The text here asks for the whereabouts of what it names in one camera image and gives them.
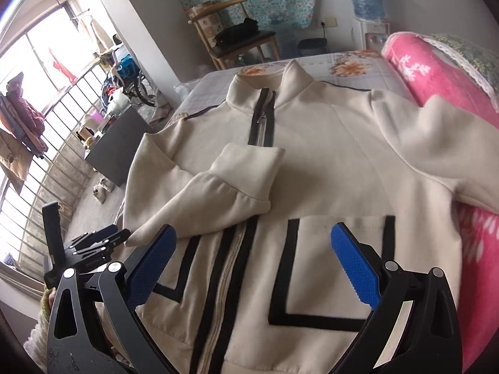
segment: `pink blanket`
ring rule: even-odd
[[[418,35],[392,35],[382,54],[398,70],[420,107],[438,94],[499,128],[499,114],[490,98],[457,65]],[[458,319],[465,371],[499,327],[499,216],[461,203],[457,208],[463,239]]]

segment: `pink container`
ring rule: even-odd
[[[96,109],[89,113],[89,115],[94,121],[97,122],[98,125],[100,125],[100,123],[104,121],[104,117]]]

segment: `wooden chair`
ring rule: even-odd
[[[218,70],[227,69],[228,67],[226,60],[236,58],[241,53],[247,52],[252,48],[258,49],[261,61],[265,63],[264,52],[261,51],[261,45],[265,43],[270,43],[275,59],[281,60],[279,47],[275,39],[274,31],[260,30],[255,35],[252,35],[244,39],[243,41],[237,42],[229,46],[224,46],[224,47],[210,46],[210,43],[208,42],[205,33],[201,29],[199,20],[207,17],[208,15],[212,15],[214,13],[217,13],[221,10],[224,10],[225,8],[231,7],[236,4],[239,4],[241,6],[245,18],[248,18],[248,12],[246,12],[246,8],[243,5],[245,1],[247,0],[230,0],[210,5],[189,20],[189,24],[194,25],[196,27],[196,31],[198,31],[201,40],[203,41],[206,49],[208,50],[211,56],[211,59],[213,60],[213,63],[215,64]]]

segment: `red garment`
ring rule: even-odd
[[[52,66],[56,68],[59,72],[64,74],[64,76],[66,76],[69,79],[69,82],[73,84],[73,82],[76,81],[76,76],[72,72],[70,72],[66,66],[64,66],[61,62],[58,61],[58,59],[54,55],[54,52],[52,51],[52,48],[49,48],[48,51],[50,52],[53,59]]]
[[[108,97],[111,97],[111,94],[113,94],[115,91],[116,91],[116,89],[114,87],[108,87],[106,90],[106,95]]]
[[[22,79],[24,74],[21,72],[7,83],[7,99],[15,108],[19,118],[24,125],[36,136],[40,137],[45,131],[43,114],[39,113],[28,101],[22,98]]]
[[[23,123],[12,103],[0,93],[0,121],[17,139],[23,141],[37,157],[48,151],[47,144]]]

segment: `black trim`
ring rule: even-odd
[[[270,300],[269,324],[278,326],[298,326],[305,328],[327,329],[332,331],[358,332],[365,319],[334,318],[319,315],[287,314],[289,284],[293,271],[296,244],[298,242],[299,219],[288,221],[288,232],[283,255],[275,277],[274,289]]]
[[[267,123],[265,125],[265,139],[264,146],[272,147],[274,146],[274,104],[275,104],[275,91],[272,92],[272,99],[267,104],[267,108],[265,109],[265,113],[267,116]]]
[[[234,329],[235,316],[238,311],[239,295],[243,278],[245,275],[246,264],[250,257],[251,247],[253,246],[258,215],[252,216],[246,222],[246,232],[241,242],[238,256],[235,259],[229,289],[225,300],[224,320],[222,321],[219,338],[216,342],[213,355],[211,356],[210,369],[208,374],[220,374],[221,366],[224,363],[224,356],[229,346],[230,336]]]
[[[192,261],[194,260],[196,250],[198,250],[200,239],[201,236],[193,236],[189,239],[186,252],[184,253],[184,257],[182,258],[182,262],[180,264],[179,278],[177,280],[176,287],[173,289],[158,283],[153,289],[156,294],[160,294],[163,297],[169,298],[176,302],[182,301],[189,272],[191,271]]]
[[[198,371],[199,360],[210,333],[211,321],[213,321],[213,313],[215,311],[216,291],[218,289],[221,273],[224,269],[225,259],[234,239],[235,227],[236,225],[225,229],[220,241],[220,246],[215,257],[215,263],[213,264],[213,269],[211,270],[210,284],[206,295],[203,316],[201,317],[201,323],[199,324],[198,334],[194,340],[189,374],[196,374]]]
[[[381,249],[381,260],[395,260],[395,216],[385,217],[385,227],[383,229],[383,245]]]
[[[261,89],[260,97],[258,98],[258,101],[253,111],[253,117],[251,118],[251,128],[249,130],[248,145],[256,146],[256,143],[258,142],[258,129],[259,129],[258,121],[260,119],[261,110],[265,104],[265,100],[267,99],[268,95],[269,95],[269,89]]]
[[[355,87],[339,86],[338,84],[331,83],[331,82],[326,82],[325,80],[322,80],[322,82],[323,82],[323,83],[328,83],[328,84],[331,84],[331,86],[340,87],[340,88],[342,88],[342,89],[354,89],[355,91],[363,91],[363,92],[366,92],[366,91],[371,91],[371,89],[356,89]]]
[[[192,114],[190,114],[190,115],[186,116],[186,117],[184,118],[184,120],[186,120],[186,121],[187,121],[188,119],[192,119],[192,118],[197,118],[197,117],[200,117],[201,115],[206,114],[209,110],[211,110],[211,109],[213,109],[213,108],[216,108],[216,107],[218,107],[218,105],[213,105],[213,106],[211,106],[211,107],[206,107],[205,109],[202,109],[201,111],[199,111],[199,112],[197,112],[197,113],[192,113]]]

